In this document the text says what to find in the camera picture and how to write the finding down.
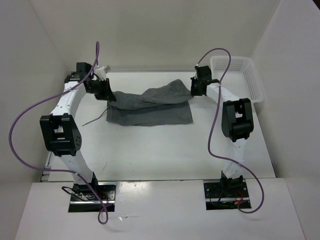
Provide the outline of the grey shorts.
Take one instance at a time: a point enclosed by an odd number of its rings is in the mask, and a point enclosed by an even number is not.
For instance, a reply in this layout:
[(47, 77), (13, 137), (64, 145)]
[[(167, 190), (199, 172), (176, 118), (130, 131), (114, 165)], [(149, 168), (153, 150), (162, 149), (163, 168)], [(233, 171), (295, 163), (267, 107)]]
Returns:
[(142, 94), (113, 93), (116, 101), (108, 101), (107, 108), (93, 123), (104, 115), (106, 121), (120, 126), (154, 127), (162, 125), (188, 125), (193, 123), (189, 100), (191, 92), (180, 79), (165, 86), (149, 88)]

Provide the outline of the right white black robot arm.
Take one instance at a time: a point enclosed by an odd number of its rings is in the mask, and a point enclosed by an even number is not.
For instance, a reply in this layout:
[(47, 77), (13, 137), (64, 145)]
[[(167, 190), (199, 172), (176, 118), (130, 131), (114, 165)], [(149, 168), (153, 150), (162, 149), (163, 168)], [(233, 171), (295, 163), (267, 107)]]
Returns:
[[(252, 103), (249, 98), (239, 98), (221, 86), (219, 80), (212, 79), (209, 66), (195, 66), (195, 76), (191, 78), (190, 92), (192, 96), (205, 95), (217, 103), (207, 149), (213, 157), (230, 162), (221, 171), (219, 180), (219, 197), (230, 197), (243, 184), (241, 164), (244, 148), (247, 139), (254, 130)], [(211, 150), (211, 138), (219, 111), (221, 111), (221, 131), (229, 143), (229, 157), (218, 156), (213, 154)]]

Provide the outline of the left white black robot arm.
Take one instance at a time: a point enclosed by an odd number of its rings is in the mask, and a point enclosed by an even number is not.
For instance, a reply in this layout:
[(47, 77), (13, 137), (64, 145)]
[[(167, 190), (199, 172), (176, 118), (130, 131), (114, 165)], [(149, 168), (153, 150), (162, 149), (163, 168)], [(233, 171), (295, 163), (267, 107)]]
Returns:
[(73, 176), (73, 191), (82, 200), (94, 200), (100, 187), (94, 172), (88, 167), (82, 153), (82, 136), (75, 122), (75, 115), (85, 94), (93, 94), (97, 100), (116, 101), (109, 79), (110, 66), (92, 66), (78, 62), (76, 70), (64, 80), (64, 95), (49, 115), (40, 120), (45, 147), (66, 165)]

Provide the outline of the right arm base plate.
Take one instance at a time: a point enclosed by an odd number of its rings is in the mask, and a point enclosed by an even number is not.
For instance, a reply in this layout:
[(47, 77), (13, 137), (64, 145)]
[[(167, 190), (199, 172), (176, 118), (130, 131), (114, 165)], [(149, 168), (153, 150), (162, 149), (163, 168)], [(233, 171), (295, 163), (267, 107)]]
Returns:
[(206, 210), (233, 210), (251, 209), (249, 192), (247, 184), (244, 181), (241, 187), (236, 189), (222, 190), (220, 183), (216, 181), (207, 181), (203, 183)]

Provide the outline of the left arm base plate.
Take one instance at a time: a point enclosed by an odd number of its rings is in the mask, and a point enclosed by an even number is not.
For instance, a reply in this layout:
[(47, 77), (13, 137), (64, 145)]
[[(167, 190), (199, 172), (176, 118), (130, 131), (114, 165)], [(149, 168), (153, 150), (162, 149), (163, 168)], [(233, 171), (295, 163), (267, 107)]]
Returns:
[[(87, 185), (74, 184), (72, 187), (63, 186), (62, 189), (70, 195), (69, 213), (98, 213), (102, 206), (98, 198)], [(115, 211), (116, 183), (101, 182), (94, 186), (94, 189), (106, 205), (108, 212)]]

